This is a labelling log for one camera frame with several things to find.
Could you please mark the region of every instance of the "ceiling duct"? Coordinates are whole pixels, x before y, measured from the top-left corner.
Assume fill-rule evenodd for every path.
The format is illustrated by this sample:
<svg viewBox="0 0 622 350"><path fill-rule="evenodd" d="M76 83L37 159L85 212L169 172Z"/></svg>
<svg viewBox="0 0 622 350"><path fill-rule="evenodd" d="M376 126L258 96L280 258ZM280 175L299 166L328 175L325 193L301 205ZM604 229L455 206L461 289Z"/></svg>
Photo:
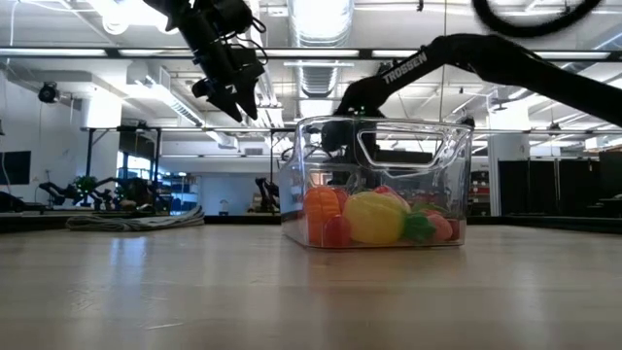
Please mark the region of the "ceiling duct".
<svg viewBox="0 0 622 350"><path fill-rule="evenodd" d="M347 44L354 0L288 0L288 7L295 47L339 48ZM304 95L328 97L337 84L339 68L301 66L296 68L296 77Z"/></svg>
<svg viewBox="0 0 622 350"><path fill-rule="evenodd" d="M214 127L197 111L181 94L171 87L171 76L163 68L159 67L156 78L150 76L149 66L143 61L134 61L127 67L126 82L128 85L140 86L144 91L149 92L149 96L158 99L166 104L175 114L184 118L194 126ZM236 150L239 140L223 132L207 131L206 134L214 139L219 148L226 150Z"/></svg>

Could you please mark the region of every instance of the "table surface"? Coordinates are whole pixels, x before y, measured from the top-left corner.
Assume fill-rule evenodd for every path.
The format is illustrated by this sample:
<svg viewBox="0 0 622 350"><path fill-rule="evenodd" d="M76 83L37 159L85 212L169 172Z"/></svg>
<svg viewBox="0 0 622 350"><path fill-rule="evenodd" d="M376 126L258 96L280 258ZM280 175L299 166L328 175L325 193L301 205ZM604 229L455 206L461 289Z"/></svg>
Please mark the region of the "table surface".
<svg viewBox="0 0 622 350"><path fill-rule="evenodd" d="M0 235L6 349L620 349L622 237L469 227L305 250L278 227Z"/></svg>

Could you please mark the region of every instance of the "fake fruit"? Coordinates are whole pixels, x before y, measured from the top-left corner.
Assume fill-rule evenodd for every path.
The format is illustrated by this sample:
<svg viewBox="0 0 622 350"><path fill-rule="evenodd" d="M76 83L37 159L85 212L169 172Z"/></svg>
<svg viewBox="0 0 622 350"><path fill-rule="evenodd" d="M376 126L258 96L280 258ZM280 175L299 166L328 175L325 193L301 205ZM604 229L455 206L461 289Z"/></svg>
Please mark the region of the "fake fruit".
<svg viewBox="0 0 622 350"><path fill-rule="evenodd" d="M423 213L412 213L406 216L403 232L405 238L416 243L423 243L429 241L435 232L436 227Z"/></svg>
<svg viewBox="0 0 622 350"><path fill-rule="evenodd" d="M337 199L339 199L339 208L343 213L343 209L346 207L346 200L348 200L348 193L343 189L332 189L335 194L337 194Z"/></svg>
<svg viewBox="0 0 622 350"><path fill-rule="evenodd" d="M406 201L406 199L402 198L401 195L399 195L399 193L397 193L394 189L390 188L389 186L387 185L379 186L374 190L374 192L385 194L385 195L390 195L394 197L395 199L399 200L399 202L404 207L404 209L406 209L406 212L410 212L410 205L408 205L408 202Z"/></svg>
<svg viewBox="0 0 622 350"><path fill-rule="evenodd" d="M424 210L421 210L420 213L423 213L425 216L440 215L439 211L433 210L433 209L424 209Z"/></svg>
<svg viewBox="0 0 622 350"><path fill-rule="evenodd" d="M351 195L343 211L352 226L352 239L367 244L395 243L403 232L405 215L397 198L377 192Z"/></svg>
<svg viewBox="0 0 622 350"><path fill-rule="evenodd" d="M327 248L348 247L351 231L352 227L348 219L341 215L334 216L324 225L321 246Z"/></svg>
<svg viewBox="0 0 622 350"><path fill-rule="evenodd" d="M447 210L439 207L436 204L426 203L426 202L417 202L412 206L413 212L423 212L423 211L435 211L439 214L447 214Z"/></svg>
<svg viewBox="0 0 622 350"><path fill-rule="evenodd" d="M324 226L341 214L337 194L329 187L317 187L307 191L303 201L309 229L308 244L321 246Z"/></svg>
<svg viewBox="0 0 622 350"><path fill-rule="evenodd" d="M441 217L440 215L434 214L434 215L429 215L428 220L436 228L436 232L434 233L434 241L444 242L451 238L451 235L453 234L453 230L451 228L451 225L447 221L447 219Z"/></svg>
<svg viewBox="0 0 622 350"><path fill-rule="evenodd" d="M449 219L447 220L449 222L449 225L451 225L451 237L449 238L450 241L454 241L454 240L458 240L460 239L460 220L458 219Z"/></svg>

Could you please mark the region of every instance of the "plastic container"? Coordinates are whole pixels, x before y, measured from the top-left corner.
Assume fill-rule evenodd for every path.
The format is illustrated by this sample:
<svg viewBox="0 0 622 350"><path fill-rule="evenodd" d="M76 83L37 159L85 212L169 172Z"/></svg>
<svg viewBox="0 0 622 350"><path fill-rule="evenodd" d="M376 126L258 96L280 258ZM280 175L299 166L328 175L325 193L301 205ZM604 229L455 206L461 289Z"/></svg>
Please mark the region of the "plastic container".
<svg viewBox="0 0 622 350"><path fill-rule="evenodd" d="M464 244L471 136L448 123L299 122L279 172L284 233L315 248Z"/></svg>

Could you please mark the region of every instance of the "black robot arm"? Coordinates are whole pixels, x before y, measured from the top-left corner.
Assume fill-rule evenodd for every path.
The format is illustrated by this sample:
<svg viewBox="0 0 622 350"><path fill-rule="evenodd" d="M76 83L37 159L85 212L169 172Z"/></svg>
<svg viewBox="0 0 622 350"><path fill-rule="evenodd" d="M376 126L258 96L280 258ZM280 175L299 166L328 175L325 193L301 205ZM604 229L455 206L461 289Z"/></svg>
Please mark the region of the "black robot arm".
<svg viewBox="0 0 622 350"><path fill-rule="evenodd" d="M495 35L454 34L428 46L380 75L352 83L335 115L379 112L389 96L444 64L477 74L494 84L527 88L609 123L622 125L616 102L622 90L565 71L535 53Z"/></svg>

